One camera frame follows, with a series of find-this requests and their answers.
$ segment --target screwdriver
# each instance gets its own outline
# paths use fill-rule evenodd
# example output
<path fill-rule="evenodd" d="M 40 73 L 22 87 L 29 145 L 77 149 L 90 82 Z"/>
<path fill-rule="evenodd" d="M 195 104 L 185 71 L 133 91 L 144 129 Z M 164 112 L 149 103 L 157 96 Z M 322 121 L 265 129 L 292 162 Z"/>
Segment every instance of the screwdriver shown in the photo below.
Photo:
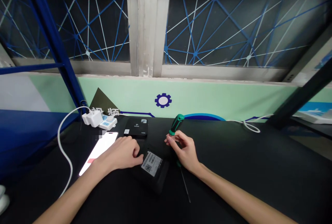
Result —
<path fill-rule="evenodd" d="M 169 130 L 170 135 L 172 135 L 172 136 L 175 135 L 176 130 L 180 127 L 180 125 L 182 124 L 183 120 L 184 120 L 184 116 L 182 114 L 178 114 L 175 117 L 175 119 L 173 120 L 172 126 L 171 126 L 171 128 Z M 189 203 L 191 203 L 190 197 L 189 197 L 189 193 L 188 193 L 188 189 L 187 189 L 187 185 L 186 185 L 186 181 L 184 180 L 183 172 L 182 172 L 182 169 L 181 169 L 182 164 L 180 163 L 179 160 L 176 161 L 176 164 L 180 168 L 182 179 L 183 179 L 183 183 L 184 183 L 184 187 L 186 188 L 188 200 L 189 200 Z"/>
<path fill-rule="evenodd" d="M 188 193 L 188 189 L 187 189 L 187 185 L 186 185 L 186 181 L 184 180 L 184 176 L 183 176 L 183 173 L 182 173 L 182 169 L 181 169 L 181 163 L 179 160 L 176 161 L 176 164 L 177 166 L 180 168 L 180 171 L 181 171 L 181 175 L 182 175 L 182 179 L 183 179 L 183 183 L 184 183 L 184 187 L 186 188 L 186 192 L 187 192 L 187 196 L 188 196 L 188 200 L 189 200 L 189 203 L 191 203 L 190 201 L 190 197 L 189 197 L 189 193 Z"/>

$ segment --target blue gear logo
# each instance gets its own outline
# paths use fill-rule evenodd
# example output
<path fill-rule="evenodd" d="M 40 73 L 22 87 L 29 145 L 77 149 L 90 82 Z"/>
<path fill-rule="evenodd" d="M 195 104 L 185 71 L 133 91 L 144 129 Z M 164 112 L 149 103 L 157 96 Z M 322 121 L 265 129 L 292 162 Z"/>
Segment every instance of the blue gear logo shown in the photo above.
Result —
<path fill-rule="evenodd" d="M 170 103 L 172 103 L 172 100 L 170 99 L 170 95 L 163 93 L 162 95 L 158 95 L 155 99 L 155 102 L 157 103 L 156 106 L 160 106 L 161 108 L 164 108 L 165 106 L 168 107 Z"/>

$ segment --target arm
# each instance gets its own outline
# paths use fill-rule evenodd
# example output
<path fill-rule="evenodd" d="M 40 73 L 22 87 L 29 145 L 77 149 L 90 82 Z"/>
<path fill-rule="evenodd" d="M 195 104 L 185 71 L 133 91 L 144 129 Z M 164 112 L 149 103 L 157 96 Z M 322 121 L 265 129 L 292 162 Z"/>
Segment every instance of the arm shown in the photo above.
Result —
<path fill-rule="evenodd" d="M 278 210 L 272 208 L 258 198 L 230 183 L 199 163 L 194 140 L 183 132 L 176 131 L 175 136 L 167 135 L 165 142 L 172 146 L 182 165 L 201 179 L 247 222 L 253 223 L 296 223 Z"/>
<path fill-rule="evenodd" d="M 143 154 L 136 157 L 138 152 L 138 143 L 131 136 L 118 138 L 34 224 L 71 223 L 90 192 L 108 173 L 143 162 Z"/>

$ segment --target green screwdriver handle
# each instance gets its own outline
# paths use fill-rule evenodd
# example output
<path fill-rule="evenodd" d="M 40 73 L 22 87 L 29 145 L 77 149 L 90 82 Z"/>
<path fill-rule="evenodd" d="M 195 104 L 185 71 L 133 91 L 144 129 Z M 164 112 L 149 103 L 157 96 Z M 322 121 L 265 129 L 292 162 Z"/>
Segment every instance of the green screwdriver handle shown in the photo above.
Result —
<path fill-rule="evenodd" d="M 174 136 L 176 130 L 180 127 L 181 123 L 184 120 L 184 116 L 182 114 L 178 114 L 175 119 L 173 120 L 172 127 L 169 130 L 169 133 Z"/>

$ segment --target black table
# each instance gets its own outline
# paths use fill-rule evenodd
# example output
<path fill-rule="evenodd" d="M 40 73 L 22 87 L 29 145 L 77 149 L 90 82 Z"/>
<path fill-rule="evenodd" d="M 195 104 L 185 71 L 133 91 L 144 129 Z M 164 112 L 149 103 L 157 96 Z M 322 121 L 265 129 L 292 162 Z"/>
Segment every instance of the black table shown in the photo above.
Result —
<path fill-rule="evenodd" d="M 113 131 L 124 131 L 119 117 Z M 163 142 L 172 119 L 149 118 L 146 142 L 159 155 L 170 156 Z M 235 122 L 185 120 L 181 130 L 195 140 L 197 156 L 215 173 L 238 185 L 299 223 L 332 223 L 332 162 L 266 125 L 257 134 Z M 64 145 L 74 172 L 72 183 L 97 142 L 101 130 L 83 125 Z M 73 223 L 246 223 L 209 187 L 171 163 L 158 197 L 133 178 L 128 169 L 106 176 L 91 192 Z M 9 192 L 11 205 L 0 223 L 32 223 L 60 195 L 69 165 L 56 148 Z"/>

